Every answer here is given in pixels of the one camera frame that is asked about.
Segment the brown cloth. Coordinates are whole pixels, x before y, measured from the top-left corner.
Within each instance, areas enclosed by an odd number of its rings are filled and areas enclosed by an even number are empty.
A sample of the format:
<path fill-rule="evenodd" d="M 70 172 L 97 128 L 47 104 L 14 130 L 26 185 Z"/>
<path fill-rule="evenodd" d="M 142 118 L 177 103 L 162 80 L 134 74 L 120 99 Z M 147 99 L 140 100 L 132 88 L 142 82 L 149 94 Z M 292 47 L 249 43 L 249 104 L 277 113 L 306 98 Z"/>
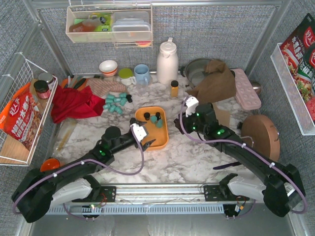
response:
<path fill-rule="evenodd" d="M 235 76 L 221 60 L 211 60 L 204 67 L 207 76 L 188 95 L 197 98 L 200 104 L 215 103 L 236 95 Z"/>

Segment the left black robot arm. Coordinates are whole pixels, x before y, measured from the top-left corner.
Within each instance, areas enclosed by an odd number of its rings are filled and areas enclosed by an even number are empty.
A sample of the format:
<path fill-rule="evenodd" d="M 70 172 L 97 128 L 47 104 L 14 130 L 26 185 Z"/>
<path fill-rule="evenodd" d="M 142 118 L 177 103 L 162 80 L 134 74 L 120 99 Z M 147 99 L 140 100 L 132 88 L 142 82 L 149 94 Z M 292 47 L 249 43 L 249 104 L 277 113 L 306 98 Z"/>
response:
<path fill-rule="evenodd" d="M 144 152 L 150 146 L 141 144 L 147 135 L 145 122 L 131 118 L 127 133 L 122 134 L 116 126 L 108 127 L 95 147 L 78 160 L 54 170 L 30 170 L 11 197 L 12 212 L 22 215 L 28 223 L 37 221 L 47 213 L 58 190 L 80 178 L 88 180 L 88 175 L 104 168 L 114 172 L 110 167 L 114 155 L 130 146 Z"/>

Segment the orange storage basket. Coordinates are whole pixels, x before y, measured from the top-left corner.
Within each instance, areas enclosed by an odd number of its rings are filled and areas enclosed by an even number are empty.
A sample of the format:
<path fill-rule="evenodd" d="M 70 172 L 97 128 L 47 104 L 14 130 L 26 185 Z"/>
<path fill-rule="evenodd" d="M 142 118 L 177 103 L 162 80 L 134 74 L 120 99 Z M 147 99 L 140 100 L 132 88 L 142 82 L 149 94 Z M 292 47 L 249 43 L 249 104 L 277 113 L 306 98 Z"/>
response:
<path fill-rule="evenodd" d="M 156 124 L 151 123 L 150 120 L 145 120 L 145 118 L 143 116 L 145 112 L 150 113 L 151 116 L 155 116 L 156 112 L 160 112 L 161 119 L 163 120 L 162 128 L 157 128 Z M 147 148 L 147 151 L 160 150 L 160 149 L 163 149 L 166 147 L 166 145 L 169 141 L 169 136 L 168 136 L 166 113 L 162 107 L 149 106 L 149 107 L 139 108 L 135 112 L 135 118 L 137 120 L 147 122 L 144 126 L 146 127 L 149 135 L 146 138 L 144 138 L 142 143 L 145 143 L 145 142 L 150 141 L 152 139 L 156 139 L 156 141 L 153 142 L 149 148 Z"/>

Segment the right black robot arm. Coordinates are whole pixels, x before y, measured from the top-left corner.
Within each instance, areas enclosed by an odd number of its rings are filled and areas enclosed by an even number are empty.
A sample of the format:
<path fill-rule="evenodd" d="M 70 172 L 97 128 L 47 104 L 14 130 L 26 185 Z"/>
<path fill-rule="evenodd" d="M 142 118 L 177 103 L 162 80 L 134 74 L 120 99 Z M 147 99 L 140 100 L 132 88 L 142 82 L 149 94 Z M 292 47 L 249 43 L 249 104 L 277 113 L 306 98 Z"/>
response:
<path fill-rule="evenodd" d="M 306 194 L 297 168 L 274 162 L 248 147 L 233 130 L 219 124 L 211 103 L 199 104 L 195 97 L 187 96 L 174 123 L 190 140 L 233 157 L 258 178 L 255 181 L 229 174 L 219 182 L 219 195 L 223 199 L 243 196 L 262 201 L 279 217 L 307 211 Z"/>

